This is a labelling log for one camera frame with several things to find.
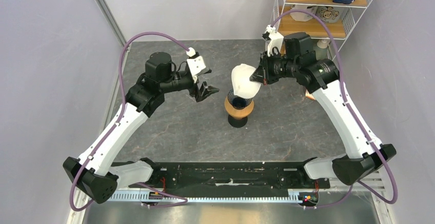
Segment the white paper coffee filter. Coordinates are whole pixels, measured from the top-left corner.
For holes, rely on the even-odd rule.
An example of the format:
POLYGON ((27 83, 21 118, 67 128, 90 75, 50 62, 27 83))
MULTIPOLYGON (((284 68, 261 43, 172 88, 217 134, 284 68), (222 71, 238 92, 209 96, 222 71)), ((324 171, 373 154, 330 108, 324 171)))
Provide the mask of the white paper coffee filter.
POLYGON ((250 77, 255 70, 255 67, 247 64, 240 64, 232 69, 232 89, 236 96, 244 99, 251 99, 257 95, 261 84, 250 80, 250 77))

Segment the orange coffee dripper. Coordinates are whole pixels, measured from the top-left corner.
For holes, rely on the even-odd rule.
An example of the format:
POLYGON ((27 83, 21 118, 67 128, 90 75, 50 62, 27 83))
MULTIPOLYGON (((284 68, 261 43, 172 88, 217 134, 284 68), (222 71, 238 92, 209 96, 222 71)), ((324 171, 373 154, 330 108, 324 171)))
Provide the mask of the orange coffee dripper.
POLYGON ((224 107, 228 114, 228 123, 234 128, 242 128, 247 124, 248 116, 253 112, 254 101, 252 101, 252 103, 245 109, 237 110, 229 103, 228 99, 226 98, 224 102, 224 107))

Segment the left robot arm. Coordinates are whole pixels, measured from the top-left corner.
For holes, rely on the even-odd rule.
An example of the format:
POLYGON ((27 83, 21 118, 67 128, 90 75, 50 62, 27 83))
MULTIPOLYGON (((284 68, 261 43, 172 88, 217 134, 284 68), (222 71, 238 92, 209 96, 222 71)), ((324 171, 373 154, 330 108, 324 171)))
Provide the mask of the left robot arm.
POLYGON ((121 148, 165 101, 165 94, 187 90, 196 102, 219 91, 199 75, 210 73, 203 58, 190 48, 183 70, 176 68, 170 54, 156 52, 145 62, 145 71, 128 90, 115 117, 95 142, 78 158, 68 157, 63 167, 82 192, 96 203, 106 202, 119 188, 138 182, 156 187, 161 174, 143 160, 114 166, 121 148))

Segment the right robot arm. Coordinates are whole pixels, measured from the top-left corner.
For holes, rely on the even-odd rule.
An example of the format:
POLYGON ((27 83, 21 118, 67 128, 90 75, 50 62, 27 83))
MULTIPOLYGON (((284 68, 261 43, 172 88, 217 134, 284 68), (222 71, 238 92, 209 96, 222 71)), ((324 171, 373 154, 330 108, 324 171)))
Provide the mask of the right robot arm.
POLYGON ((295 78, 325 110, 345 147, 343 155, 305 161, 304 169, 296 173, 301 187, 308 188, 320 178, 337 178, 350 186, 396 155, 395 147, 382 143, 357 109, 349 111, 347 106, 353 102, 347 90, 340 88, 337 66, 330 59, 316 59, 308 34, 283 36, 274 31, 262 37, 268 43, 267 50, 250 80, 271 85, 281 78, 295 78))

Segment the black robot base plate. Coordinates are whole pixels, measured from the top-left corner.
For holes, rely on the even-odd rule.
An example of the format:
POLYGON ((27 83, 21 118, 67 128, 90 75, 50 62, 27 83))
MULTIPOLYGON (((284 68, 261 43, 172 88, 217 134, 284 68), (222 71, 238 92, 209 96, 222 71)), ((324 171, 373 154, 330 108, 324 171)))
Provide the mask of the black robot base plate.
POLYGON ((329 189, 330 182, 310 179, 302 162, 153 162, 145 184, 185 198, 285 197, 289 189, 329 189))

